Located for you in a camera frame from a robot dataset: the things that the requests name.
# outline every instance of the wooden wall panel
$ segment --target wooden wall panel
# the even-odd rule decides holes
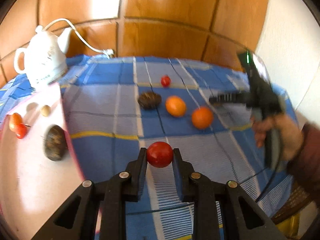
[[[14,70],[13,67],[13,59],[14,59],[15,51],[5,56],[3,59],[0,60],[0,64],[2,65],[2,68],[4,70],[3,75],[5,76],[7,81],[10,81],[14,77],[18,75],[18,73]],[[20,69],[24,69],[24,53],[21,53],[19,55],[19,66]]]
[[[7,83],[7,80],[5,79],[2,71],[0,71],[0,88],[2,88],[6,83]]]
[[[126,17],[151,17],[210,28],[216,0],[128,0]]]
[[[39,23],[47,25],[57,18],[67,18],[72,23],[118,16],[119,0],[40,0]],[[53,25],[50,30],[67,26],[65,22]]]
[[[157,56],[201,59],[207,33],[162,22],[126,22],[119,56]]]
[[[237,52],[241,50],[244,50],[244,48],[236,43],[212,34],[209,37],[204,61],[242,71],[237,57]]]
[[[0,58],[36,34],[38,0],[17,0],[0,24]]]
[[[255,50],[268,0],[220,0],[212,31]]]
[[[76,29],[85,41],[96,49],[113,49],[116,50],[116,32],[117,23],[110,21],[102,21],[98,23],[85,23],[76,25]],[[60,35],[63,29],[55,31],[56,35]],[[99,53],[88,48],[76,35],[74,31],[71,33],[70,45],[66,57],[73,57],[79,54],[97,55]]]

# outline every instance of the orange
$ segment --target orange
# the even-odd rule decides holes
[[[194,110],[191,116],[193,125],[199,130],[206,129],[213,121],[213,114],[206,106],[201,106]]]
[[[186,103],[177,96],[168,97],[165,102],[165,108],[174,117],[182,117],[187,110]]]

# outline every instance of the electric kettle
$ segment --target electric kettle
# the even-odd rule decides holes
[[[25,73],[31,87],[41,90],[59,78],[67,70],[65,53],[68,51],[72,28],[66,28],[58,37],[44,31],[41,25],[36,28],[27,48],[18,48],[14,56],[14,69],[18,74]],[[24,53],[24,70],[18,64],[19,54]]]

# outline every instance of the blue checkered tablecloth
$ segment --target blue checkered tablecloth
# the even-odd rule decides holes
[[[265,187],[272,172],[262,171],[264,153],[255,146],[250,110],[235,104],[210,106],[211,127],[200,131],[191,123],[193,110],[208,104],[210,95],[248,89],[246,74],[199,61],[157,57],[81,55],[68,58],[67,64],[69,71],[59,83],[68,130],[86,179],[110,179],[137,158],[140,147],[165,141],[211,180],[235,180],[253,199]],[[165,74],[172,80],[168,89],[160,84]],[[276,85],[273,89],[285,97],[287,113],[296,120],[286,91]],[[137,97],[146,90],[162,96],[157,110],[140,109]],[[31,92],[25,74],[6,84],[0,90],[0,122]],[[167,113],[164,102],[170,95],[185,101],[185,117]],[[259,202],[267,215],[275,214],[288,199],[291,182],[285,172],[276,175]],[[127,239],[189,239],[192,233],[193,205],[179,201],[171,165],[148,166],[141,201],[127,203],[126,214]]]

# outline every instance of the power cord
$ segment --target power cord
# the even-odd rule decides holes
[[[76,35],[79,37],[79,39],[85,44],[87,45],[90,49],[92,49],[93,51],[95,52],[98,52],[98,53],[103,53],[104,55],[106,55],[108,58],[110,58],[110,56],[112,56],[114,54],[113,52],[113,49],[95,49],[94,47],[92,47],[90,44],[88,44],[84,38],[81,37],[80,33],[76,30],[76,27],[68,20],[68,19],[65,19],[65,18],[59,18],[59,19],[56,19],[52,22],[50,22],[46,27],[44,27],[44,31],[46,31],[47,29],[49,29],[52,25],[54,25],[55,23],[57,22],[60,22],[60,21],[66,21],[70,27],[75,31]]]

